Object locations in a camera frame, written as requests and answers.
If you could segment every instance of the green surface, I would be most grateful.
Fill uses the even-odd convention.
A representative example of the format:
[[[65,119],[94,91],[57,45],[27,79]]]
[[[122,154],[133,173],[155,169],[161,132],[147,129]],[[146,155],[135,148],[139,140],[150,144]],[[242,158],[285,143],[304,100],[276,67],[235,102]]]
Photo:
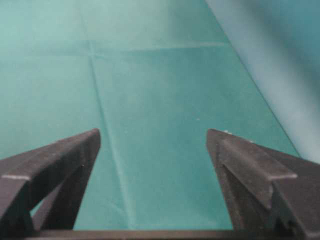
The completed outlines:
[[[216,128],[295,153],[204,1],[2,1],[0,157],[97,127],[77,229],[228,229]]]

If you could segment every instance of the teal fabric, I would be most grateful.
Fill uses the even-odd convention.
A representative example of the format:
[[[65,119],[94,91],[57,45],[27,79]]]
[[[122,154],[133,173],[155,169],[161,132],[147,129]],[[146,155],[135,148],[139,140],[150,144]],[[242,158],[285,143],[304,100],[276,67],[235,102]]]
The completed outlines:
[[[209,128],[296,154],[205,1],[8,0],[0,21],[0,157],[101,131],[76,229],[231,228]]]
[[[300,155],[320,163],[320,1],[207,2]]]

